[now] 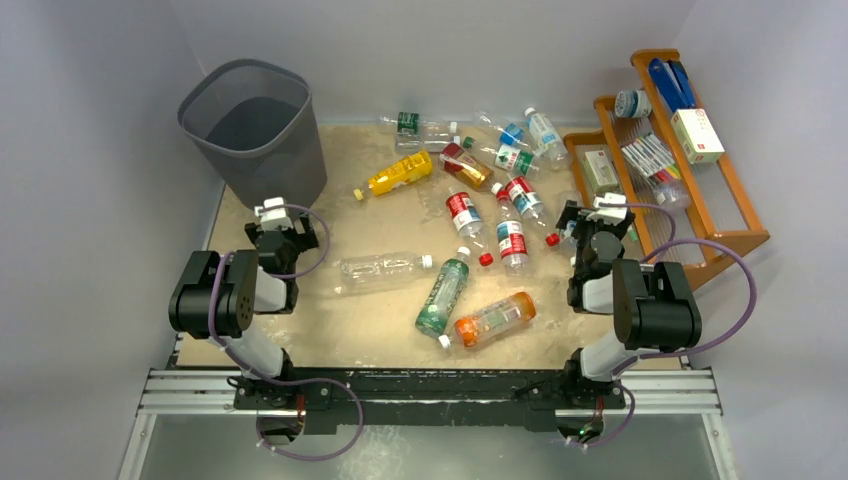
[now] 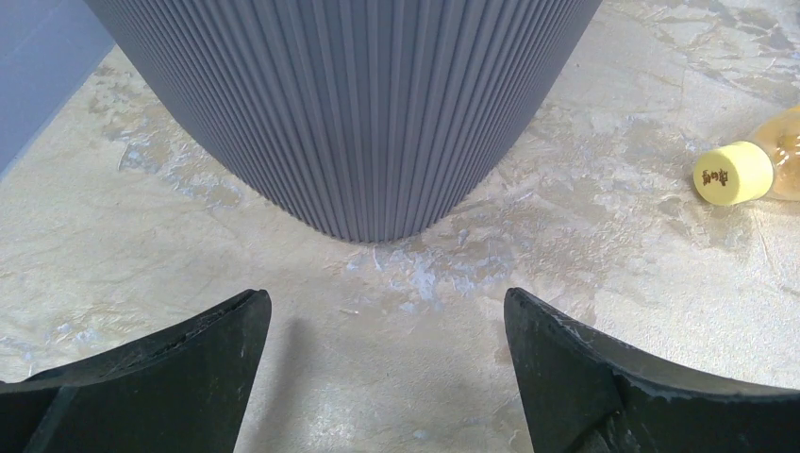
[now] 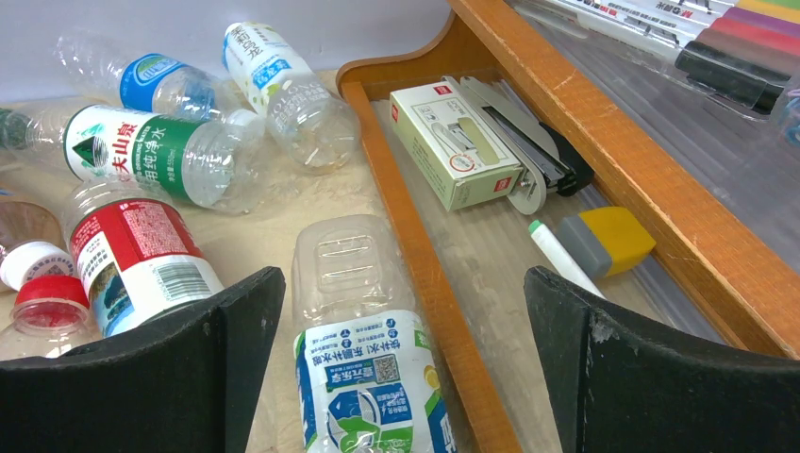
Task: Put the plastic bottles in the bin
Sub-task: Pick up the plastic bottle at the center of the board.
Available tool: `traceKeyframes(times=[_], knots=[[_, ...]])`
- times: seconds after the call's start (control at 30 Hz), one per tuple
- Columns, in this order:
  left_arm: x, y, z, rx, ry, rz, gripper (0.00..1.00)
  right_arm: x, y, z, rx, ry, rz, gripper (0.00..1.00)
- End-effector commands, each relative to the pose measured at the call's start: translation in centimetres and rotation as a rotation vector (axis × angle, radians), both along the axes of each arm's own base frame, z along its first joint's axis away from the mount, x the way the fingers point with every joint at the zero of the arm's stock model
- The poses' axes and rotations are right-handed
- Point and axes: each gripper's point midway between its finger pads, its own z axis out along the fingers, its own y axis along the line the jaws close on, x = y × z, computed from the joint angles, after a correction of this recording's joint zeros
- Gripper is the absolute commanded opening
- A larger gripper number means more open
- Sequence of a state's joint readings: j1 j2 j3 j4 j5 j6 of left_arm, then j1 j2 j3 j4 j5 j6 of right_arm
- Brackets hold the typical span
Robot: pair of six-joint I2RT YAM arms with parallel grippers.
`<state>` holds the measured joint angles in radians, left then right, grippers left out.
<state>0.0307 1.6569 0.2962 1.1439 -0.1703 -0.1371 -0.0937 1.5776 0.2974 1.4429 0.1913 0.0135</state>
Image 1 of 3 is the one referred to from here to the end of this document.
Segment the red blue label bottle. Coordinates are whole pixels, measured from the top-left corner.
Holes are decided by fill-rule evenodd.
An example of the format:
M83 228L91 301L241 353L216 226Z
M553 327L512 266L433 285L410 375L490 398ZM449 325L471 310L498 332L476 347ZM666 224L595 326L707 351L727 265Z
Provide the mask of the red blue label bottle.
M490 191L495 195L499 208L496 238L501 263L508 275L526 275L530 258L520 217L501 183L493 183Z

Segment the orange label bottle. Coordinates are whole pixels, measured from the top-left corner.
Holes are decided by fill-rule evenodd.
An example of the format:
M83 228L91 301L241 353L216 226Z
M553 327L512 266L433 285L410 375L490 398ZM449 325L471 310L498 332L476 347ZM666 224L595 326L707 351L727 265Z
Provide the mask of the orange label bottle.
M524 291L480 308L456 320L438 337L443 349L455 345L474 349L526 327L537 315L537 305Z

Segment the clear bottle white cap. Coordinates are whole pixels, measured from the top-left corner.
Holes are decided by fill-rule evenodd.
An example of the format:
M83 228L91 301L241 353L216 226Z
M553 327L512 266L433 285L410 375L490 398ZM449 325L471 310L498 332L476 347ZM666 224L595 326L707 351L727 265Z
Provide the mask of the clear bottle white cap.
M430 254L391 252L343 259L338 264L342 290L393 286L416 280L434 266Z

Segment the red label water bottle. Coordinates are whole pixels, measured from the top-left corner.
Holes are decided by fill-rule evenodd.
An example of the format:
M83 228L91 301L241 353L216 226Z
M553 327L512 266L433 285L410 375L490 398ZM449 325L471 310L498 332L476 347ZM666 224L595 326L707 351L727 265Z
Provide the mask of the red label water bottle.
M474 258L478 261L483 253L492 254L485 224L469 193L449 186L444 203L455 230Z

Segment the green tea bottle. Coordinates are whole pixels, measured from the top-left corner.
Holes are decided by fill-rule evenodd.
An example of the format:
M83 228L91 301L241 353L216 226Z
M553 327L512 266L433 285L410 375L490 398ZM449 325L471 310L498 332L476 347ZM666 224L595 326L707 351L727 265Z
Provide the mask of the green tea bottle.
M452 312L468 283L470 255L471 250L461 246L456 254L439 268L435 282L415 320L415 326L421 333L436 339L445 334Z

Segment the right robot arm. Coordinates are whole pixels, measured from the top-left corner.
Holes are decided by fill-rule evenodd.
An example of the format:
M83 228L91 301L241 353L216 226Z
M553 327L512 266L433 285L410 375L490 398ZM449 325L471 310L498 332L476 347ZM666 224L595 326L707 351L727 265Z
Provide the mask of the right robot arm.
M622 239L634 219L621 204L582 207L568 200L557 221L576 248L568 305L577 313L613 319L607 334L566 362L561 392L576 407L596 399L600 383L614 381L625 362L694 347L701 338L701 315L683 266L625 257Z

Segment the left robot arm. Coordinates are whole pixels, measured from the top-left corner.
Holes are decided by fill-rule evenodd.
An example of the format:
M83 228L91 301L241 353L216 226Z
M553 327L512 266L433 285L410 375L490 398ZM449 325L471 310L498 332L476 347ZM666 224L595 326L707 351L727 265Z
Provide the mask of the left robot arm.
M168 318L175 331L221 348L244 377L261 380L264 401L284 409L298 395L292 360L253 320L294 311L298 258L318 248L319 240L305 214L248 223L245 233L250 249L190 254L169 300Z

